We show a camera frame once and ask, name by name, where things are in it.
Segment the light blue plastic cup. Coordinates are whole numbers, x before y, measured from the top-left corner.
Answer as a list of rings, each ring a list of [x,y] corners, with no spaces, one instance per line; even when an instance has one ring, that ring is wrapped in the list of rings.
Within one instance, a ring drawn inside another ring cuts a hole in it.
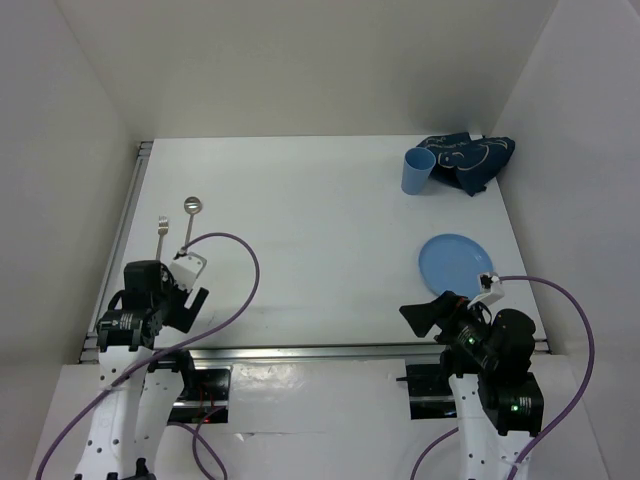
[[[423,190],[433,168],[435,155],[427,148],[414,147],[404,156],[401,189],[408,195],[418,195]]]

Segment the navy whale placemat cloth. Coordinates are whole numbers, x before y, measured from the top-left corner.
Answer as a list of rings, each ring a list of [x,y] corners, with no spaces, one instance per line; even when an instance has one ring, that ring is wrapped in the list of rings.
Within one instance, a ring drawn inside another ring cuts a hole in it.
[[[511,159],[516,144],[509,137],[472,139],[467,132],[430,136],[418,144],[436,159],[431,176],[473,197],[486,190]]]

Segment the silver metal spoon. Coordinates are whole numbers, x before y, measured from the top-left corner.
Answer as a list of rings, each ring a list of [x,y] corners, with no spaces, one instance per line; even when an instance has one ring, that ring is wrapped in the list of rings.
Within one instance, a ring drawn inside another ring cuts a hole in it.
[[[184,240],[184,246],[187,246],[191,240],[194,218],[202,211],[203,203],[198,197],[189,196],[184,200],[183,207],[189,217]]]

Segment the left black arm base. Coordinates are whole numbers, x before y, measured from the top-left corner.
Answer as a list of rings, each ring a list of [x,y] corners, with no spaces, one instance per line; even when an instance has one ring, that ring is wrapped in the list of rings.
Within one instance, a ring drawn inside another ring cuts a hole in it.
[[[231,369],[197,369],[174,402],[170,422],[226,424],[229,418]]]

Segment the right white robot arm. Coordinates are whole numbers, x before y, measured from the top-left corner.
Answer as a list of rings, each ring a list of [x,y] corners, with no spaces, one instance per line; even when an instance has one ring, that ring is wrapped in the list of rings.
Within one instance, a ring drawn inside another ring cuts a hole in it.
[[[507,478],[542,430],[544,398],[530,371],[534,321],[515,309],[491,315],[484,302],[451,291],[399,312],[418,337],[439,329],[436,379],[454,397],[460,477]]]

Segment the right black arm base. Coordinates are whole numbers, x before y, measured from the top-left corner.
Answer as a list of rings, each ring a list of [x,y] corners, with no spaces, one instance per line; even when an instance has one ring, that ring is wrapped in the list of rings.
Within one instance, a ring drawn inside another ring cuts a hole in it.
[[[456,417],[452,391],[438,364],[407,364],[396,381],[407,387],[412,420]]]

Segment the silver metal fork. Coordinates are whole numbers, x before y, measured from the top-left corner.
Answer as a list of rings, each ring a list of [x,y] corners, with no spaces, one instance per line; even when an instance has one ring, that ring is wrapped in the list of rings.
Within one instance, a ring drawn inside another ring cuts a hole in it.
[[[155,253],[155,259],[157,261],[161,260],[163,241],[168,231],[169,231],[169,219],[166,216],[160,216],[158,218],[158,226],[157,226],[158,240],[157,240],[156,253]]]

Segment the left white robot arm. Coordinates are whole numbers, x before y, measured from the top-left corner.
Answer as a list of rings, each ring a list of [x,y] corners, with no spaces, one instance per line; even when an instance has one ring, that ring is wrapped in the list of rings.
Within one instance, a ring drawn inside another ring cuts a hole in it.
[[[152,479],[161,436],[173,402],[193,395],[198,374],[189,353],[157,359],[163,327],[186,333],[208,296],[194,287],[206,266],[198,255],[164,265],[135,261],[124,268],[124,286],[97,324],[99,388],[77,479]]]

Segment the light blue plastic plate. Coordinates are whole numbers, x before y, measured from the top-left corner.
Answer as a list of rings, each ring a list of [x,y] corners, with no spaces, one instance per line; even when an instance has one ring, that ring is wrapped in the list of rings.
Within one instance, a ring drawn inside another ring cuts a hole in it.
[[[494,270],[488,253],[474,240],[458,234],[429,239],[418,255],[426,287],[436,296],[452,291],[473,298],[481,292],[479,276]]]

